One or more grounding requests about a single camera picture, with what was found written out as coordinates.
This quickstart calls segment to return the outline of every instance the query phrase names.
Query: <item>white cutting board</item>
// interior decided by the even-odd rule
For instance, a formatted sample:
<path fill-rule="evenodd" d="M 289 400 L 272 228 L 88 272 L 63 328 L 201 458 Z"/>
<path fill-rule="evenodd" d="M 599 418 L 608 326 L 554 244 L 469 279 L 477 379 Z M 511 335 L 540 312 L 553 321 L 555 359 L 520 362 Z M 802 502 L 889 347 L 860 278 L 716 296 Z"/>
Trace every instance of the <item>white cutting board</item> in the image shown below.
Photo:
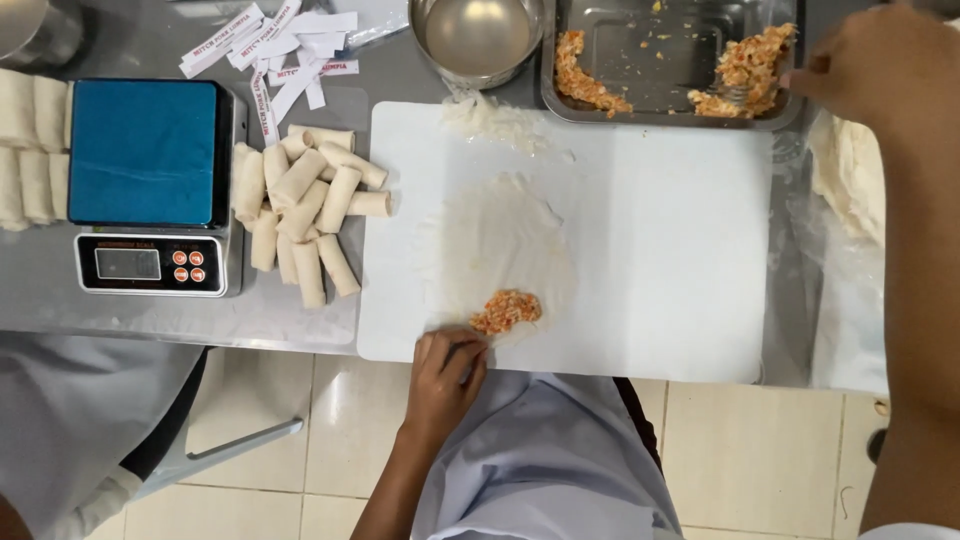
<path fill-rule="evenodd" d="M 571 124 L 544 115 L 556 152 L 466 140 L 442 106 L 385 102 L 371 161 L 390 171 L 390 219 L 368 219 L 357 350 L 412 361 L 428 314 L 418 224 L 500 172 L 531 178 L 564 220 L 578 278 L 549 331 L 498 348 L 493 366 L 689 381 L 756 380 L 772 177 L 770 134 Z M 569 150 L 575 157 L 570 162 Z"/>

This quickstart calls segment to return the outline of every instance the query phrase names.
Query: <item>metal container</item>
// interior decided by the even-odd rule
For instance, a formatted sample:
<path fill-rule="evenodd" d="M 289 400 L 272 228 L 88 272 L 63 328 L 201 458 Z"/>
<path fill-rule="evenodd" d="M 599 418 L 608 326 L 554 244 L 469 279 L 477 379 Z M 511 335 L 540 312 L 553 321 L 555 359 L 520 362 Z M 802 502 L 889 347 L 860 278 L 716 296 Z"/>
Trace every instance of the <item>metal container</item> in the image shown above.
<path fill-rule="evenodd" d="M 73 58 L 84 24 L 76 0 L 0 1 L 0 67 L 42 71 Z"/>
<path fill-rule="evenodd" d="M 543 37 L 542 0 L 410 0 L 409 11 L 420 50 L 462 88 L 506 83 Z"/>
<path fill-rule="evenodd" d="M 710 86 L 728 40 L 760 34 L 769 25 L 797 25 L 796 40 L 780 68 L 799 66 L 804 57 L 804 1 L 545 0 L 550 23 L 543 36 L 540 92 L 549 109 L 571 122 L 780 129 L 803 104 L 785 89 L 773 109 L 754 119 L 695 116 L 686 94 Z M 567 30 L 586 32 L 580 66 L 610 93 L 623 95 L 634 112 L 607 118 L 593 105 L 557 91 L 557 36 Z"/>

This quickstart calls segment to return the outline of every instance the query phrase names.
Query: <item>person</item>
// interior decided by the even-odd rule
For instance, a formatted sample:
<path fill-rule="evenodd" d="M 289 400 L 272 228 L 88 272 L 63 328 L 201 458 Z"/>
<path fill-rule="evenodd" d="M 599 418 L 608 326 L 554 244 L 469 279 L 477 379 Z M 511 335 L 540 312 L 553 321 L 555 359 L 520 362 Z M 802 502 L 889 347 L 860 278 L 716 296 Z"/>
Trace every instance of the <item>person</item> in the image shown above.
<path fill-rule="evenodd" d="M 866 124 L 883 159 L 893 412 L 861 538 L 960 540 L 960 32 L 905 6 L 858 12 L 781 85 Z M 488 372 L 487 354 L 470 331 L 417 342 L 352 540 L 682 537 L 614 380 Z"/>
<path fill-rule="evenodd" d="M 171 448 L 206 348 L 0 331 L 0 539 L 80 540 Z"/>

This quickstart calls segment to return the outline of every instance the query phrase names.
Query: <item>stainless steel tray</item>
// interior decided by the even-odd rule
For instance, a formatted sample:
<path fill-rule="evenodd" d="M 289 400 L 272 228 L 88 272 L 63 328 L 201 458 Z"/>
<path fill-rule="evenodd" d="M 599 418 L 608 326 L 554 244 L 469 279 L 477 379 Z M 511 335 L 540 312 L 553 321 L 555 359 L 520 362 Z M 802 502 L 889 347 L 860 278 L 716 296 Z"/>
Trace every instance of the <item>stainless steel tray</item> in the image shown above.
<path fill-rule="evenodd" d="M 761 131 L 782 128 L 797 116 L 802 99 L 785 89 L 776 106 L 755 119 L 694 116 L 686 94 L 713 82 L 728 40 L 760 34 L 769 24 L 797 24 L 796 41 L 780 68 L 799 65 L 805 0 L 660 0 L 654 13 L 655 1 L 545 0 L 540 92 L 550 110 L 571 122 Z M 557 36 L 567 30 L 586 32 L 580 66 L 611 93 L 624 95 L 634 112 L 607 118 L 604 111 L 556 90 Z M 642 41 L 646 48 L 640 47 Z"/>

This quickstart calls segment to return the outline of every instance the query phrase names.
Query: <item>hand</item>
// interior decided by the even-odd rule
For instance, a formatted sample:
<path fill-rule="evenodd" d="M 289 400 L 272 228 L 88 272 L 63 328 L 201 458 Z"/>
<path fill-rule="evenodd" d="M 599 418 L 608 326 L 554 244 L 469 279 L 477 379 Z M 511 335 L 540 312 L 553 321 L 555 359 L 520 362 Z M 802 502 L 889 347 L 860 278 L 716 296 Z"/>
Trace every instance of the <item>hand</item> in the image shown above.
<path fill-rule="evenodd" d="M 460 384 L 470 367 L 469 377 Z M 400 431 L 438 452 L 464 419 L 486 376 L 487 343 L 477 334 L 466 330 L 425 333 L 414 350 L 410 399 Z"/>
<path fill-rule="evenodd" d="M 904 5 L 857 12 L 780 83 L 875 132 L 914 131 L 956 107 L 960 32 Z"/>

